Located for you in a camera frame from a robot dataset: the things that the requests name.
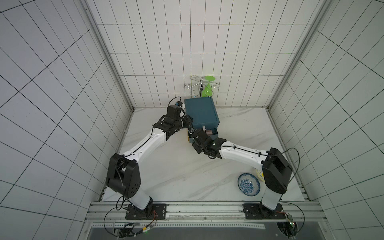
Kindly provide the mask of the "teal drawer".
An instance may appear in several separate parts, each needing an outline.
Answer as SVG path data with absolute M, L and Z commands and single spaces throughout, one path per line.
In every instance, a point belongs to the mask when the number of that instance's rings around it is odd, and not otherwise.
M 206 133 L 212 140 L 215 140 L 215 139 L 219 136 L 217 128 L 214 128 L 214 129 L 211 129 L 211 130 L 206 129 L 206 130 L 205 130 L 205 133 Z

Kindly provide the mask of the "teal drawer cabinet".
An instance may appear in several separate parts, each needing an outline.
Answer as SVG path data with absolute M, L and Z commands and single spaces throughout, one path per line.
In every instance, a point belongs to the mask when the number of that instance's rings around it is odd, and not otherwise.
M 220 120 L 212 97 L 185 99 L 185 111 L 195 129 L 217 129 Z

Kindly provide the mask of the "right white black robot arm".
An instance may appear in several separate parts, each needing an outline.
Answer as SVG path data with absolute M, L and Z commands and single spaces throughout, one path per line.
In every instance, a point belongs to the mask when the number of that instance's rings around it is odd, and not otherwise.
M 264 175 L 266 189 L 259 204 L 249 214 L 257 219 L 283 219 L 280 213 L 282 205 L 279 203 L 294 178 L 294 169 L 276 148 L 260 151 L 236 145 L 230 141 L 217 137 L 212 139 L 203 130 L 191 133 L 192 146 L 198 154 L 204 153 L 210 159 L 227 159 L 251 166 Z

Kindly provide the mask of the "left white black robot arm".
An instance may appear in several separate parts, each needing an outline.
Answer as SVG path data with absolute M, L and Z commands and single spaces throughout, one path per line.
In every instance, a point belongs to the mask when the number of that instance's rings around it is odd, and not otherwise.
M 127 199 L 140 217 L 148 218 L 153 212 L 153 199 L 141 189 L 139 163 L 164 144 L 174 133 L 192 126 L 183 103 L 177 101 L 167 107 L 167 113 L 152 126 L 150 133 L 131 150 L 110 158 L 106 186 Z

